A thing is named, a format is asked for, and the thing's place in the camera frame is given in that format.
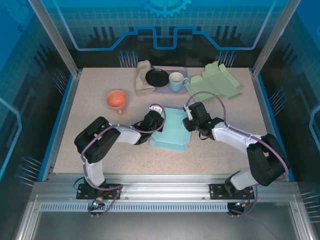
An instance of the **table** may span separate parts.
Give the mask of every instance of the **table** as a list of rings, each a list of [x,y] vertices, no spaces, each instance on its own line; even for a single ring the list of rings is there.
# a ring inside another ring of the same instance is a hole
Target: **table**
[[[187,68],[188,77],[201,74],[204,68]],[[230,73],[244,85],[242,95],[223,102],[229,124],[244,131],[265,135],[267,133],[248,68],[229,68]],[[182,108],[190,94],[148,93],[138,96],[135,92],[136,68],[84,68],[75,93],[65,127],[54,173],[80,174],[83,165],[74,145],[75,137],[97,117],[108,121],[132,125],[141,121],[149,112],[149,105],[160,104],[169,108]],[[112,111],[107,94],[123,90],[128,105],[123,115]],[[205,101],[211,117],[223,117],[218,100]],[[200,140],[197,132],[191,134],[189,150],[177,152],[152,147],[148,142],[136,146],[116,143],[103,160],[105,174],[233,174],[249,166],[248,158],[240,151],[210,139]]]

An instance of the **black plate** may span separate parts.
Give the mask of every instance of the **black plate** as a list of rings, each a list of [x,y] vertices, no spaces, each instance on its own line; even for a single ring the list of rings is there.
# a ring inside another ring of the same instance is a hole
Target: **black plate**
[[[151,86],[163,87],[169,83],[169,74],[165,70],[155,68],[146,73],[145,80]]]

